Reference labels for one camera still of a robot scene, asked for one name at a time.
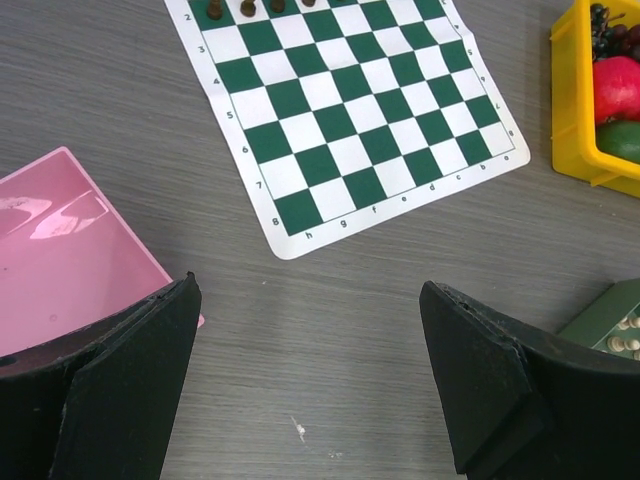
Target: gray wood surface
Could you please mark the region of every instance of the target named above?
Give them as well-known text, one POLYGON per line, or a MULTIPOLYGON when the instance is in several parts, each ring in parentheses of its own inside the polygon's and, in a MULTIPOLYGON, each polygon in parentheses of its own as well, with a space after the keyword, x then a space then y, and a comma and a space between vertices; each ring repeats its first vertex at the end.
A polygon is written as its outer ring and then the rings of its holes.
POLYGON ((528 167, 283 262, 160 0, 2 2, 0 176, 70 147, 168 271, 195 271, 203 290, 163 480, 457 478, 423 282, 555 330, 640 276, 638 200, 550 166, 548 31, 569 4, 457 2, 528 167))

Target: green and white chessboard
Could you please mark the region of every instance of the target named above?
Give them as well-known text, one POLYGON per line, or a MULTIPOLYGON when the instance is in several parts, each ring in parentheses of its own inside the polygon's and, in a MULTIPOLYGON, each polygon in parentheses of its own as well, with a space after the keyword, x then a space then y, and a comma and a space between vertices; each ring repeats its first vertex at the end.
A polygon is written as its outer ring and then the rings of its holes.
POLYGON ((451 0, 165 2, 282 259, 530 159, 451 0))

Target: pink tray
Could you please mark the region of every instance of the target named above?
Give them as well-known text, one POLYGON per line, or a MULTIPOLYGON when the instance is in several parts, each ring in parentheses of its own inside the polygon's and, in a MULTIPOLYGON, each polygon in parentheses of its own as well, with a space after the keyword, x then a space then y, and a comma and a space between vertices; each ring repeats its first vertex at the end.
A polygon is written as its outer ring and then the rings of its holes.
POLYGON ((0 180, 0 357, 171 281, 67 148, 0 180))

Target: wooden table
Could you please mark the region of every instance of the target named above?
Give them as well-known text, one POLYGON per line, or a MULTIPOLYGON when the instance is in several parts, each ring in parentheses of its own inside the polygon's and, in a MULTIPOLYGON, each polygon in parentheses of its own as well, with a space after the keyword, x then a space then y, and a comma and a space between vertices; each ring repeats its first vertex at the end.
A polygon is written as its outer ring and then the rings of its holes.
POLYGON ((639 201, 550 166, 548 32, 569 4, 457 2, 528 167, 283 262, 161 1, 2 3, 0 176, 70 147, 170 274, 193 270, 203 290, 163 480, 456 478, 423 282, 556 330, 639 276, 639 201))

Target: yellow plastic crate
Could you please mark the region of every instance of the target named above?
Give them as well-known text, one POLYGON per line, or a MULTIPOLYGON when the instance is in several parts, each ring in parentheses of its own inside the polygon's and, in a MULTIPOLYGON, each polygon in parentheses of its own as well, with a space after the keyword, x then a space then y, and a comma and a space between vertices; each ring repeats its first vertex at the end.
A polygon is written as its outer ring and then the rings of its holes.
MULTIPOLYGON (((576 0, 551 30, 553 168, 591 186, 640 197, 640 165, 608 155, 596 146, 593 106, 590 7, 595 0, 576 0)), ((638 0, 600 1, 613 22, 640 23, 638 0)))

